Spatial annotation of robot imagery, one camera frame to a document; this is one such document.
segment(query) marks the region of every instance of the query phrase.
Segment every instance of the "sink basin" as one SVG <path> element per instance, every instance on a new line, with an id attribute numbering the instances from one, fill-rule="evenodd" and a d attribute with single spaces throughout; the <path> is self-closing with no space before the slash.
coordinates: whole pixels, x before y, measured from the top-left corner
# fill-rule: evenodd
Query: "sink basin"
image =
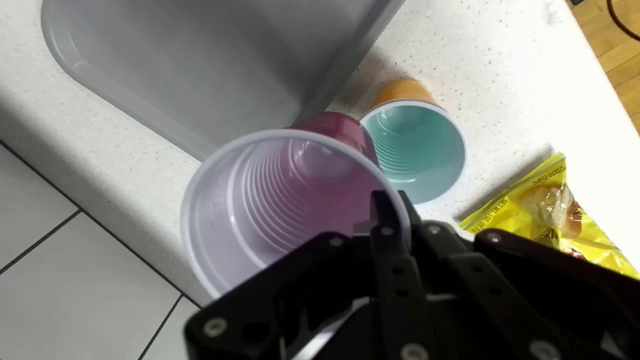
<path id="1" fill-rule="evenodd" d="M 322 109 L 403 0 L 44 0 L 60 65 L 197 157 Z"/>

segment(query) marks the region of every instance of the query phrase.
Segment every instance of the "yellow bag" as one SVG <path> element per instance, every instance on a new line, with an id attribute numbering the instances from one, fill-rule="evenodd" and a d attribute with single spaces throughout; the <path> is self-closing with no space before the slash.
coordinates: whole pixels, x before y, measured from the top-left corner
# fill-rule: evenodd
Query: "yellow bag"
<path id="1" fill-rule="evenodd" d="M 502 228 L 615 272 L 640 277 L 615 241 L 574 199 L 566 185 L 563 154 L 550 155 L 525 177 L 506 185 L 494 199 L 466 216 L 461 225 L 473 234 L 486 228 Z"/>

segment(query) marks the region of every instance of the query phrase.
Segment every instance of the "turquoise cup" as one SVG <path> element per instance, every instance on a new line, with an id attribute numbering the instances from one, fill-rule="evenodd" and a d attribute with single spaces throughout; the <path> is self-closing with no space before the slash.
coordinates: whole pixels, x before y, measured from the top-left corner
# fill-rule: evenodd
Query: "turquoise cup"
<path id="1" fill-rule="evenodd" d="M 362 117 L 379 164 L 397 189 L 422 204 L 450 189 L 464 168 L 464 141 L 450 116 L 428 102 L 397 100 Z"/>

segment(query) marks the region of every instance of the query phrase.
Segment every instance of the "white countertop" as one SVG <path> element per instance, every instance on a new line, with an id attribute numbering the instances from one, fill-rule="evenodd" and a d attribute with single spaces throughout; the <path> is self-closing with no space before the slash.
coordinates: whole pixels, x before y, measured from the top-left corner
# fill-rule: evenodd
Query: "white countertop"
<path id="1" fill-rule="evenodd" d="M 42 0 L 0 1 L 0 137 L 197 299 L 180 239 L 199 160 L 75 81 L 40 29 Z M 407 0 L 333 107 L 362 113 L 398 74 L 420 78 L 468 145 L 424 218 L 455 219 L 553 150 L 571 187 L 640 268 L 640 141 L 563 0 Z"/>

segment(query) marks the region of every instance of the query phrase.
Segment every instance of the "floor tile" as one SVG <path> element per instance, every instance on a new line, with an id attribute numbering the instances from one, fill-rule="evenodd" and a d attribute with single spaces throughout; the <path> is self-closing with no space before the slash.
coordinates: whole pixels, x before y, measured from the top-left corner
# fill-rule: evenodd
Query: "floor tile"
<path id="1" fill-rule="evenodd" d="M 0 145 L 0 270 L 77 205 Z"/>
<path id="2" fill-rule="evenodd" d="M 199 307 L 182 298 L 148 348 L 145 360 L 187 360 L 182 327 L 195 312 L 199 312 Z"/>
<path id="3" fill-rule="evenodd" d="M 138 358 L 176 299 L 179 290 L 79 213 L 0 276 L 0 358 Z"/>

